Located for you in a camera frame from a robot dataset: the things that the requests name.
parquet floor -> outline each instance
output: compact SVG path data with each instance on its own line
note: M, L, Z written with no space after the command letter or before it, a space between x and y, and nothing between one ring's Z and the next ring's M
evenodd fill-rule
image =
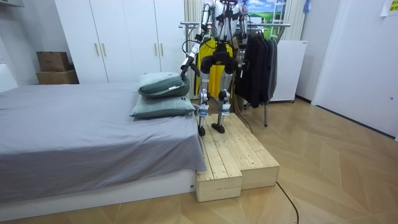
M242 112L280 164L279 183L300 223L398 223L398 142L300 100ZM197 203L195 194L153 198L6 223L271 223L293 224L278 186L238 198Z

wooden platform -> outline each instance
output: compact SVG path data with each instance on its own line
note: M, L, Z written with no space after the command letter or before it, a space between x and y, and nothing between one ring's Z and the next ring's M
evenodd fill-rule
M207 171L197 172L199 202L238 197L241 190L275 185L278 162L234 113L224 118L224 134L211 127L217 114L205 121L206 135L201 142Z

gray-green pillow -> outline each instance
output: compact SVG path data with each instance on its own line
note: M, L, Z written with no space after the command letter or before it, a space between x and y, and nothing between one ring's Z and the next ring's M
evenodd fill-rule
M138 93L146 98L185 96L189 92L188 78L182 80L176 72L158 72L141 75Z
M177 116L194 111L189 96L172 96L166 98L145 98L138 96L132 109L136 118L158 118L163 116Z

clothes rack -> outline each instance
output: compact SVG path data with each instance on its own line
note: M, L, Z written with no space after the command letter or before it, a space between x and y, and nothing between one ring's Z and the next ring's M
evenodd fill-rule
M180 26L178 28L183 28L185 30L185 39L188 41L189 35L192 33L192 31L197 28L197 25L199 25L200 22L180 22ZM211 28L212 23L208 22L207 26L208 28ZM259 30L266 30L266 27L279 27L280 29L278 30L277 34L277 39L276 42L277 44L280 41L280 38L282 37L283 33L285 32L286 27L290 27L290 24L270 24L270 23L265 23L265 24L256 24L256 23L250 23L248 24L248 27L253 27L255 31ZM189 54L189 49L188 49L188 44L185 44L185 51L187 54ZM268 104L264 103L264 127L268 127Z

bed mattress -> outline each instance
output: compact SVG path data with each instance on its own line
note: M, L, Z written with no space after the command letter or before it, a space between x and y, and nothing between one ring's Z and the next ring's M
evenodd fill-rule
M0 203L206 170L193 114L130 117L132 83L0 93Z

